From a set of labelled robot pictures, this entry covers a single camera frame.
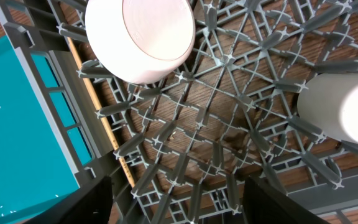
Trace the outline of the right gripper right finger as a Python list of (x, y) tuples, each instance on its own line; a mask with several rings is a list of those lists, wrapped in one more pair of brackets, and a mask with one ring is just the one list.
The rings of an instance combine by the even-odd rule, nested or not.
[(269, 184), (248, 177), (242, 206), (251, 224), (328, 224)]

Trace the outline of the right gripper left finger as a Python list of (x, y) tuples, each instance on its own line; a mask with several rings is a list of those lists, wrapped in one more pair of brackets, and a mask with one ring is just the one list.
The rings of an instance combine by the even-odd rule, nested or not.
[(108, 224), (112, 205), (112, 180), (98, 177), (25, 224)]

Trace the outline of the white cup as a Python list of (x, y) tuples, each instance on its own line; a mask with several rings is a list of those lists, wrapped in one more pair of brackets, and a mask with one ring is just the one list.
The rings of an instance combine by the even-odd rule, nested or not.
[(358, 74), (323, 73), (312, 78), (297, 101), (300, 118), (333, 139), (358, 144)]

